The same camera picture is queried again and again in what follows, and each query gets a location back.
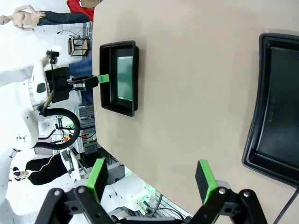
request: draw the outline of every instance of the black cable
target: black cable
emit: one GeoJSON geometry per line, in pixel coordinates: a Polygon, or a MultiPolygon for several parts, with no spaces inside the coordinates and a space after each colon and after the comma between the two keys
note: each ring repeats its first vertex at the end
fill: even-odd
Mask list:
{"type": "Polygon", "coordinates": [[[45,138],[38,138],[39,140],[47,140],[49,137],[52,136],[52,134],[56,131],[56,129],[54,129],[47,137],[45,138]]]}
{"type": "Polygon", "coordinates": [[[173,212],[177,213],[178,216],[180,216],[180,218],[181,218],[182,220],[184,220],[183,215],[182,215],[180,212],[178,212],[178,211],[176,211],[176,210],[174,210],[174,209],[170,209],[170,208],[158,208],[157,210],[170,210],[170,211],[173,211],[173,212]]]}
{"type": "Polygon", "coordinates": [[[160,203],[162,201],[162,197],[163,197],[163,195],[160,194],[160,197],[159,197],[159,200],[157,202],[157,205],[155,206],[154,210],[151,213],[146,214],[147,216],[153,216],[156,213],[156,211],[158,210],[158,208],[160,206],[160,203]]]}
{"type": "Polygon", "coordinates": [[[55,93],[54,69],[53,69],[53,63],[52,63],[52,50],[51,50],[51,52],[50,52],[50,64],[51,64],[51,73],[52,73],[53,91],[54,91],[54,93],[55,93]]]}
{"type": "MultiPolygon", "coordinates": [[[[83,127],[83,128],[81,128],[81,130],[87,130],[87,129],[92,129],[92,128],[95,128],[95,125],[90,126],[90,127],[83,127]]],[[[74,130],[74,128],[69,128],[69,127],[61,127],[61,128],[59,128],[59,129],[62,129],[62,130],[70,130],[70,131],[73,131],[73,130],[74,130]]]]}
{"type": "Polygon", "coordinates": [[[90,139],[90,138],[91,138],[92,136],[94,136],[95,134],[96,134],[96,132],[95,132],[95,133],[93,133],[93,134],[92,134],[91,136],[89,136],[88,138],[84,138],[84,139],[90,139]]]}
{"type": "Polygon", "coordinates": [[[114,158],[113,156],[111,156],[111,159],[112,159],[114,162],[118,162],[118,161],[116,160],[116,158],[114,158]]]}
{"type": "Polygon", "coordinates": [[[55,116],[55,115],[62,115],[69,118],[73,122],[75,127],[74,134],[68,141],[62,144],[55,145],[48,142],[37,142],[34,148],[40,147],[40,148],[48,148],[53,150],[61,150],[71,146],[77,140],[81,128],[78,117],[71,111],[62,108],[46,109],[43,113],[44,117],[55,116]]]}
{"type": "Polygon", "coordinates": [[[59,119],[58,122],[59,122],[59,127],[63,127],[63,125],[62,125],[62,119],[59,119]]]}
{"type": "Polygon", "coordinates": [[[295,190],[294,194],[291,196],[291,198],[289,199],[289,201],[287,202],[287,204],[281,210],[280,214],[277,216],[277,218],[275,219],[275,221],[273,222],[273,224],[277,224],[280,221],[281,217],[284,215],[284,213],[290,207],[290,205],[295,200],[295,198],[297,197],[298,194],[299,194],[299,187],[295,190]]]}
{"type": "Polygon", "coordinates": [[[80,31],[83,30],[83,29],[85,29],[85,28],[86,28],[86,25],[82,29],[80,29],[77,33],[73,33],[73,32],[71,32],[69,30],[60,30],[59,32],[57,32],[57,34],[59,34],[60,32],[63,32],[63,31],[68,31],[68,32],[73,33],[74,35],[80,36],[80,35],[78,35],[78,33],[80,33],[80,31]]]}
{"type": "Polygon", "coordinates": [[[122,178],[124,178],[125,176],[126,176],[126,175],[122,176],[121,178],[116,178],[114,182],[116,183],[116,182],[120,181],[120,180],[121,180],[122,178]]]}
{"type": "MultiPolygon", "coordinates": [[[[79,154],[74,148],[71,148],[71,151],[73,151],[73,153],[76,154],[76,155],[79,154]]],[[[86,166],[87,168],[90,168],[90,167],[87,165],[87,163],[81,158],[81,156],[80,156],[80,160],[85,164],[85,166],[86,166]]]]}
{"type": "Polygon", "coordinates": [[[74,34],[74,35],[79,36],[78,34],[76,34],[76,33],[74,33],[74,32],[71,32],[71,31],[69,31],[69,30],[60,30],[59,32],[57,32],[57,34],[60,34],[61,32],[70,32],[70,33],[72,33],[72,34],[74,34]]]}
{"type": "Polygon", "coordinates": [[[62,139],[59,140],[59,141],[53,141],[52,144],[56,144],[56,143],[59,143],[59,142],[61,142],[61,141],[62,141],[62,139]]]}

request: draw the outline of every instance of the jeans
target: jeans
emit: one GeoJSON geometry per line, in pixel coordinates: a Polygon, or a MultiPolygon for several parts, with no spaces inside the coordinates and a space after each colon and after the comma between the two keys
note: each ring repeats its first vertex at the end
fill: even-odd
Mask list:
{"type": "Polygon", "coordinates": [[[54,13],[51,11],[41,12],[45,13],[46,17],[39,19],[37,24],[38,26],[89,22],[89,17],[83,13],[54,13]]]}
{"type": "MultiPolygon", "coordinates": [[[[87,58],[78,62],[69,64],[70,75],[74,77],[92,76],[93,63],[92,58],[87,58]]],[[[93,90],[81,91],[82,104],[93,104],[93,90]]]]}

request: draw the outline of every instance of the wires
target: wires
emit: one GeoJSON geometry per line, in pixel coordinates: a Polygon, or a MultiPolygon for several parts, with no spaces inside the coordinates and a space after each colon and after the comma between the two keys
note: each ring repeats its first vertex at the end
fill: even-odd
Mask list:
{"type": "Polygon", "coordinates": [[[180,218],[181,218],[182,220],[184,220],[183,215],[182,215],[180,212],[178,212],[178,211],[176,211],[176,210],[174,210],[174,209],[170,209],[170,208],[158,208],[157,210],[170,210],[170,211],[172,211],[172,212],[177,213],[178,216],[180,216],[180,218]]]}
{"type": "Polygon", "coordinates": [[[70,32],[70,33],[72,33],[72,34],[74,34],[74,35],[79,36],[78,34],[76,34],[76,33],[74,33],[74,32],[71,32],[71,31],[69,31],[69,30],[60,30],[59,32],[57,32],[57,34],[60,34],[61,32],[70,32]]]}
{"type": "Polygon", "coordinates": [[[83,139],[90,139],[90,138],[91,138],[92,136],[94,136],[95,134],[96,134],[96,132],[93,133],[93,134],[92,134],[91,136],[89,136],[88,138],[86,138],[86,137],[84,138],[83,136],[80,136],[80,135],[79,135],[79,137],[80,137],[80,138],[83,138],[83,139]]]}
{"type": "MultiPolygon", "coordinates": [[[[75,154],[75,155],[78,155],[79,153],[76,151],[76,149],[73,147],[71,148],[71,151],[75,154]]],[[[80,157],[80,160],[84,163],[84,165],[87,167],[87,168],[90,168],[87,163],[80,157]]]]}
{"type": "MultiPolygon", "coordinates": [[[[80,130],[87,130],[87,129],[92,129],[92,128],[95,128],[95,125],[89,126],[89,127],[82,127],[80,130]]],[[[70,131],[74,130],[74,128],[68,128],[68,127],[60,127],[58,129],[60,129],[60,130],[70,130],[70,131]]]]}
{"type": "Polygon", "coordinates": [[[90,40],[90,41],[93,41],[93,36],[92,36],[92,38],[90,39],[90,36],[89,36],[89,34],[93,34],[92,32],[89,32],[89,26],[88,26],[88,39],[90,40]]]}
{"type": "Polygon", "coordinates": [[[57,153],[57,151],[51,156],[51,158],[49,159],[49,162],[48,162],[47,164],[43,165],[43,166],[40,168],[40,170],[38,170],[38,171],[36,171],[36,170],[34,170],[34,171],[28,170],[29,174],[26,174],[26,175],[23,175],[23,176],[16,177],[16,179],[27,178],[27,177],[29,177],[32,173],[38,173],[38,172],[40,172],[45,166],[48,166],[48,164],[51,162],[52,158],[56,155],[56,153],[57,153]]]}
{"type": "Polygon", "coordinates": [[[56,143],[59,143],[59,142],[62,142],[64,139],[61,139],[61,140],[58,140],[58,141],[53,141],[52,144],[56,144],[56,143]]]}
{"type": "Polygon", "coordinates": [[[153,215],[156,213],[156,211],[158,210],[158,208],[159,208],[159,206],[160,206],[160,203],[161,203],[161,201],[162,201],[162,197],[163,197],[163,195],[160,194],[160,197],[159,197],[159,200],[158,200],[158,202],[157,202],[157,205],[155,206],[154,210],[153,210],[151,213],[148,213],[148,214],[147,214],[147,216],[153,216],[153,215]]]}
{"type": "Polygon", "coordinates": [[[287,204],[284,206],[284,208],[281,210],[280,214],[277,216],[277,218],[275,219],[273,224],[277,224],[281,217],[284,215],[284,213],[287,211],[287,209],[290,207],[290,205],[292,204],[292,202],[295,200],[295,198],[297,197],[297,195],[299,194],[299,187],[295,190],[294,194],[291,196],[291,198],[289,199],[289,201],[287,202],[287,204]]]}
{"type": "Polygon", "coordinates": [[[54,132],[56,131],[56,129],[54,129],[47,137],[45,138],[38,138],[39,140],[47,140],[49,137],[52,136],[52,134],[54,134],[54,132]]]}

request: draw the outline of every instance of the mannequin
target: mannequin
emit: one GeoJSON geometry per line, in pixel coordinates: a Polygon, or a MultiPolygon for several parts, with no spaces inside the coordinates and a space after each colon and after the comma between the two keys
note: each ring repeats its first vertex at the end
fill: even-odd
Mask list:
{"type": "Polygon", "coordinates": [[[71,23],[89,22],[89,17],[83,13],[54,13],[51,11],[35,11],[31,5],[21,6],[14,10],[9,16],[0,16],[0,25],[13,22],[14,26],[23,31],[34,31],[33,28],[25,28],[24,26],[45,26],[59,25],[71,23]]]}

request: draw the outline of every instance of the black hose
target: black hose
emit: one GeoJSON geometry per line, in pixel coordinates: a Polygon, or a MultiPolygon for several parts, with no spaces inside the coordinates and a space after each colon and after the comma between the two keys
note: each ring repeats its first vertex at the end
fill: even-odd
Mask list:
{"type": "Polygon", "coordinates": [[[287,202],[287,204],[284,206],[284,208],[281,210],[280,214],[277,216],[277,218],[275,219],[273,224],[277,224],[281,217],[284,215],[284,213],[287,211],[287,209],[290,207],[290,205],[293,203],[293,201],[295,200],[295,198],[297,197],[297,195],[299,194],[299,188],[297,188],[294,192],[294,194],[292,195],[292,197],[289,199],[289,201],[287,202]]]}
{"type": "Polygon", "coordinates": [[[160,194],[160,197],[159,197],[159,200],[157,202],[157,205],[155,206],[154,210],[151,213],[146,214],[147,216],[153,216],[156,213],[156,211],[158,210],[158,208],[160,206],[160,203],[162,201],[162,197],[163,197],[163,195],[160,194]]]}
{"type": "Polygon", "coordinates": [[[49,137],[52,136],[52,134],[56,131],[56,129],[54,129],[47,137],[45,138],[38,138],[39,140],[47,140],[49,137]]]}
{"type": "Polygon", "coordinates": [[[48,148],[52,150],[61,150],[70,147],[77,140],[81,128],[80,121],[77,118],[77,116],[71,111],[62,108],[46,109],[43,113],[44,117],[55,116],[55,115],[62,115],[69,118],[74,123],[74,134],[68,141],[62,144],[56,145],[48,142],[37,142],[34,148],[40,147],[40,148],[48,148]]]}
{"type": "MultiPolygon", "coordinates": [[[[89,126],[89,127],[83,127],[83,128],[81,128],[81,130],[87,130],[87,129],[92,129],[92,128],[95,128],[95,125],[89,126]]],[[[58,129],[59,130],[70,130],[70,131],[74,130],[74,128],[69,128],[69,127],[59,127],[58,129]]]]}

